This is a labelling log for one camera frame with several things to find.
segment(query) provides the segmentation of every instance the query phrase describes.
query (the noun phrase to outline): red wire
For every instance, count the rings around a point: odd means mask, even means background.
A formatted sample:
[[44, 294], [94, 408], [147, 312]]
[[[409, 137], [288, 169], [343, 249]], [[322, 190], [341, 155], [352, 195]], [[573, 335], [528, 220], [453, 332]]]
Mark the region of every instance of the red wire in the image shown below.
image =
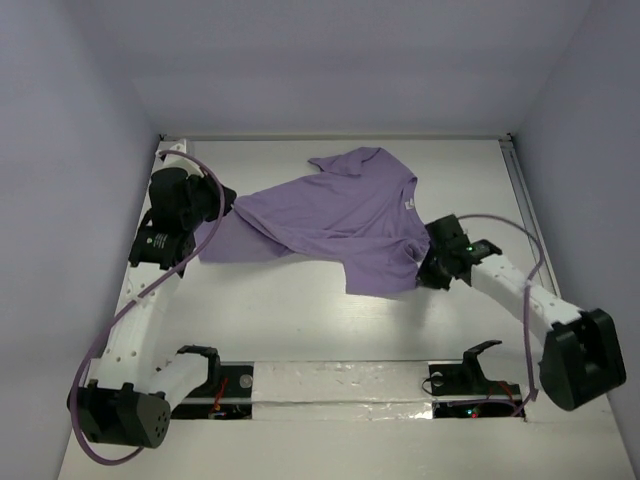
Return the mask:
[[507, 395], [509, 395], [509, 400], [511, 400], [513, 402], [513, 393], [511, 393], [511, 390], [509, 389], [509, 387], [507, 387], [507, 384], [504, 382], [499, 382], [498, 385], [500, 385], [502, 387], [502, 389], [507, 392]]
[[209, 413], [214, 413], [214, 412], [218, 411], [218, 409], [216, 407], [218, 407], [218, 402], [220, 401], [220, 399], [224, 395], [224, 389], [227, 386], [227, 382], [228, 381], [229, 381], [229, 379], [226, 378], [226, 377], [222, 380], [222, 384], [220, 385], [220, 391], [216, 394], [216, 398], [213, 401], [213, 407], [211, 407], [211, 410], [209, 411]]

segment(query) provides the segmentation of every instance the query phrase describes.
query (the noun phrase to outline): t-shirt sleeve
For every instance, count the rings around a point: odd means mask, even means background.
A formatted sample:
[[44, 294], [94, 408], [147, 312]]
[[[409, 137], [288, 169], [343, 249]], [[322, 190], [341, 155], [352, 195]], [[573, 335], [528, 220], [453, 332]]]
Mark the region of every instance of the t-shirt sleeve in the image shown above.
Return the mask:
[[391, 295], [417, 286], [418, 264], [407, 247], [377, 247], [342, 260], [346, 293], [354, 295]]
[[362, 173], [362, 164], [371, 160], [379, 151], [379, 148], [361, 147], [343, 155], [310, 158], [309, 163], [317, 165], [323, 172], [358, 176]]

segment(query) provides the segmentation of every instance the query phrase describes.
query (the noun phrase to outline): purple t-shirt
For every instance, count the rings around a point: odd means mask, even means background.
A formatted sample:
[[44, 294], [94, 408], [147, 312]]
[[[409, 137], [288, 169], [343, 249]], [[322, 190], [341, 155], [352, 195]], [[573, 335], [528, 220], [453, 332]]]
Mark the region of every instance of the purple t-shirt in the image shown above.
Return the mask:
[[[347, 293], [416, 287], [429, 238], [415, 210], [416, 176], [382, 148], [312, 158], [321, 172], [239, 197], [203, 262], [267, 261], [302, 253], [339, 260]], [[198, 241], [213, 224], [196, 233]]]

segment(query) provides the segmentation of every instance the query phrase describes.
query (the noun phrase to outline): white wall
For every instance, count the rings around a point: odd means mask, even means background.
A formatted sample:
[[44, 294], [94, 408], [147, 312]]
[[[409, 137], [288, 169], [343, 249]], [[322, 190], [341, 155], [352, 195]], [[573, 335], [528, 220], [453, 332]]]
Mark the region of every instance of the white wall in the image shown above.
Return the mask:
[[640, 473], [640, 2], [597, 0], [518, 130], [562, 292], [615, 319], [628, 382], [611, 393]]
[[90, 338], [113, 313], [157, 140], [92, 12], [67, 3], [0, 1], [7, 480], [57, 477], [66, 396]]
[[92, 0], [166, 133], [505, 133], [589, 0]]

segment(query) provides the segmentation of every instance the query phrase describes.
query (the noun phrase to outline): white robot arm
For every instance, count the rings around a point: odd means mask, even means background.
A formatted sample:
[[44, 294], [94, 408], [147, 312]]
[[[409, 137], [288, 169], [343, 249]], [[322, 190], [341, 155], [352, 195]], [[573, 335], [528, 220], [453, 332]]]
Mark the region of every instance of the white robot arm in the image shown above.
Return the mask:
[[185, 150], [178, 143], [160, 152], [164, 164], [151, 176], [151, 209], [129, 255], [121, 318], [69, 398], [74, 430], [79, 427], [92, 442], [155, 448], [166, 436], [171, 411], [189, 393], [204, 388], [214, 394], [220, 387], [215, 348], [185, 346], [162, 370], [153, 364], [169, 299], [197, 253], [194, 232], [203, 221], [228, 213], [236, 197], [187, 161], [193, 158]]
[[[574, 410], [626, 381], [615, 326], [607, 313], [584, 311], [534, 285], [491, 242], [471, 243], [455, 215], [436, 220], [426, 229], [430, 248], [418, 272], [419, 283], [448, 290], [452, 279], [463, 280], [522, 320], [525, 347], [529, 348], [528, 332], [544, 346], [540, 384], [557, 406]], [[500, 342], [486, 343], [484, 348]], [[482, 388], [487, 381], [476, 373], [468, 375], [469, 383], [476, 385], [466, 387], [486, 393]]]

